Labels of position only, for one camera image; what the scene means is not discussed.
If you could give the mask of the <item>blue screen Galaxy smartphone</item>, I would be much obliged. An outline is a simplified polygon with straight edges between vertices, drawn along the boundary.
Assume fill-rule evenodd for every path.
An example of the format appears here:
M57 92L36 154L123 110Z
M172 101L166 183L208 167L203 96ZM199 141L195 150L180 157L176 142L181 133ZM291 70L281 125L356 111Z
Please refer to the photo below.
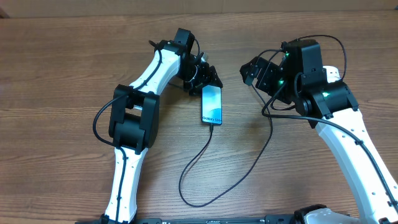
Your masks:
M221 88L207 85L201 94L201 120L204 123L222 125Z

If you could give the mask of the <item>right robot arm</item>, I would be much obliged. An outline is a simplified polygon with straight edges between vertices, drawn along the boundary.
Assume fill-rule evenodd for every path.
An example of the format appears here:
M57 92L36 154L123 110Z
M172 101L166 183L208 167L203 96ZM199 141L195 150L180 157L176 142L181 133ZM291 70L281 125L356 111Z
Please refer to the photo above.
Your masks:
M313 37L283 42L274 53L280 64L261 55L241 66L247 85L267 93L269 105L293 105L330 148L356 201L359 218L333 213L324 205L295 212L299 223L397 223L397 182L388 171L366 130L359 103L335 67L324 66L320 44Z

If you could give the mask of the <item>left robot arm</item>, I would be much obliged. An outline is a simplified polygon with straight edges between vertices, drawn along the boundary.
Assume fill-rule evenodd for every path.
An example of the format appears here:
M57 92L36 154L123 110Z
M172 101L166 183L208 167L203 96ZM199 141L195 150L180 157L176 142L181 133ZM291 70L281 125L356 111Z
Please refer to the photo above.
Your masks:
M192 96L205 95L223 84L215 67L191 50L195 36L179 28L174 39L154 44L154 58L142 75L130 85L118 85L111 108L108 133L115 152L115 172L111 198L102 223L132 223L137 213L137 187L142 163L159 129L160 95L177 76L183 90Z

